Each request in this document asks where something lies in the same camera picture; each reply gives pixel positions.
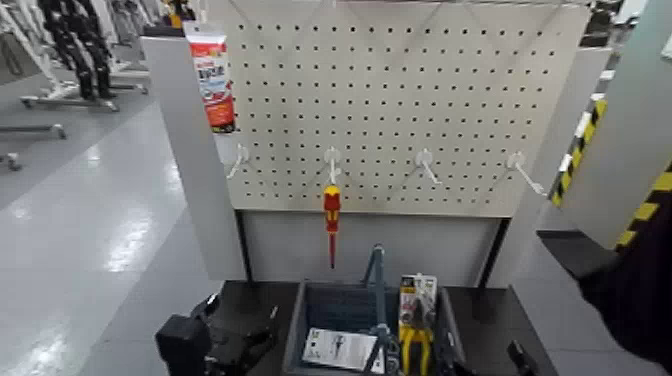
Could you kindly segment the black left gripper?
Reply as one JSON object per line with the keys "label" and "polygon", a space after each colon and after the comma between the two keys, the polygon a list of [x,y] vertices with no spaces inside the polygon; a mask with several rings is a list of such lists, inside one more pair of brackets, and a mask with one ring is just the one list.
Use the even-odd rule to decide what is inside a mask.
{"label": "black left gripper", "polygon": [[219,294],[211,294],[196,305],[191,318],[200,320],[209,330],[211,350],[204,356],[205,375],[246,375],[278,343],[279,324],[275,305],[263,324],[245,334],[218,327],[212,316],[219,308]]}

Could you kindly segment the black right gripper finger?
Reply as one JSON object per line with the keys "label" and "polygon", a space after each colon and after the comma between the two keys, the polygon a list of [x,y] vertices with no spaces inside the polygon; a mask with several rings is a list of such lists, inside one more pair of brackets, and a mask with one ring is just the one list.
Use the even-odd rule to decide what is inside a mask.
{"label": "black right gripper finger", "polygon": [[450,332],[436,330],[433,342],[436,376],[462,376],[465,371],[457,358],[455,342]]}
{"label": "black right gripper finger", "polygon": [[539,368],[536,361],[516,340],[512,340],[507,346],[510,360],[516,367],[518,376],[538,376]]}

